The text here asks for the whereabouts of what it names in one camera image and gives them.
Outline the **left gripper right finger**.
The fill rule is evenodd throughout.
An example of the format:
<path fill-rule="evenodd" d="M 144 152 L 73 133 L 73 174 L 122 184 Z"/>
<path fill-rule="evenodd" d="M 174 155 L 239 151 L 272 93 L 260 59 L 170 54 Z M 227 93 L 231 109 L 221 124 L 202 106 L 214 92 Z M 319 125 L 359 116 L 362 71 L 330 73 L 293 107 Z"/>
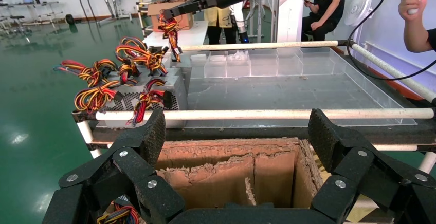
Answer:
<path fill-rule="evenodd" d="M 394 223 L 435 223 L 435 179 L 377 150 L 360 132 L 333 124 L 320 109 L 308 123 L 309 142 L 330 176 L 311 209 L 331 223 L 345 221 L 360 195 Z"/>

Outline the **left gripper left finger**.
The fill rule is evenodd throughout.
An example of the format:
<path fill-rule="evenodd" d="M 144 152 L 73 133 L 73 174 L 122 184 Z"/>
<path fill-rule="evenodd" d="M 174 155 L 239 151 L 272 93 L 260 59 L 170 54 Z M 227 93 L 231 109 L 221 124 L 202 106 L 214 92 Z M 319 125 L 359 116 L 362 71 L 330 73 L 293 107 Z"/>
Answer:
<path fill-rule="evenodd" d="M 156 173 L 165 134 L 164 113 L 155 110 L 145 125 L 122 132 L 104 154 L 64 174 L 43 223 L 95 223 L 121 195 L 146 222 L 169 223 L 186 204 Z"/>

